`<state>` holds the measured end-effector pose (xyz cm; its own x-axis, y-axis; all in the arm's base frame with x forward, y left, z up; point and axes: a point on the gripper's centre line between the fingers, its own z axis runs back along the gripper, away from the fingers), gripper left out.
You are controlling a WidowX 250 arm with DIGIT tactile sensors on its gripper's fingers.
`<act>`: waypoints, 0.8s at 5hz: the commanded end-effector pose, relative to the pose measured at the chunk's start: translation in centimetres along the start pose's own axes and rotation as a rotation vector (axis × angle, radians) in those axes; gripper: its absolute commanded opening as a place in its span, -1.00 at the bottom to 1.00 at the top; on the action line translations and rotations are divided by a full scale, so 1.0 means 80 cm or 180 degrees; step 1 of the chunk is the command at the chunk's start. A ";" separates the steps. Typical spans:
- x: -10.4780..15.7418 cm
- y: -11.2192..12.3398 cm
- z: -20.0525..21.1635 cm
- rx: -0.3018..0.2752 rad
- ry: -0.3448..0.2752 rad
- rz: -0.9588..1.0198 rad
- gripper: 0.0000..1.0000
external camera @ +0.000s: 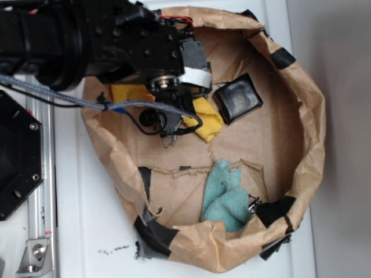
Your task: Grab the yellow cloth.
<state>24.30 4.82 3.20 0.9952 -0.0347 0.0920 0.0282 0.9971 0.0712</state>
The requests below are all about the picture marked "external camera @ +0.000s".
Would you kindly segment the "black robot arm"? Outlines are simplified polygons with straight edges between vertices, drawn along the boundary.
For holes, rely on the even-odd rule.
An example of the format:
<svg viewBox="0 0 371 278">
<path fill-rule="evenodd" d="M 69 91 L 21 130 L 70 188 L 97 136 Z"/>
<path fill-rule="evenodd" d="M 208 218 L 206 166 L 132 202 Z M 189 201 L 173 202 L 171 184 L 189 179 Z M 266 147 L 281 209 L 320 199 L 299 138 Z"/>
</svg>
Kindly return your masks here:
<svg viewBox="0 0 371 278">
<path fill-rule="evenodd" d="M 208 93 L 210 64 L 189 17 L 130 1 L 2 1 L 1 73 L 57 91 L 93 76 L 159 98 Z"/>
</svg>

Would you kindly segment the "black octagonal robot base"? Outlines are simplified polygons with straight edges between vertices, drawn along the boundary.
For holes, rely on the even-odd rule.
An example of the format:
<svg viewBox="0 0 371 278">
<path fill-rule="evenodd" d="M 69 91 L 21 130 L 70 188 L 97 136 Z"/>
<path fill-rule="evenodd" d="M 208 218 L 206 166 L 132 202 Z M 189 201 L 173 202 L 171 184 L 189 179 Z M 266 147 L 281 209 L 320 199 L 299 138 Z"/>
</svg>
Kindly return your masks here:
<svg viewBox="0 0 371 278">
<path fill-rule="evenodd" d="M 42 124 L 1 90 L 1 221 L 42 181 Z"/>
</svg>

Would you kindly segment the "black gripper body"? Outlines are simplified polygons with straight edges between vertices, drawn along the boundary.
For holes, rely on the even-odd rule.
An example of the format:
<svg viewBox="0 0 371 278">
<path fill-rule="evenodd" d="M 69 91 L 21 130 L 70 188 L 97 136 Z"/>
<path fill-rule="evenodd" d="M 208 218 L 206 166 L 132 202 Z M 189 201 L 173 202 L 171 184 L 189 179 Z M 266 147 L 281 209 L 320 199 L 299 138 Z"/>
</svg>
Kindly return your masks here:
<svg viewBox="0 0 371 278">
<path fill-rule="evenodd" d="M 142 84 L 158 98 L 210 92 L 210 63 L 192 18 L 129 1 L 84 1 L 83 11 L 86 76 L 103 84 Z"/>
</svg>

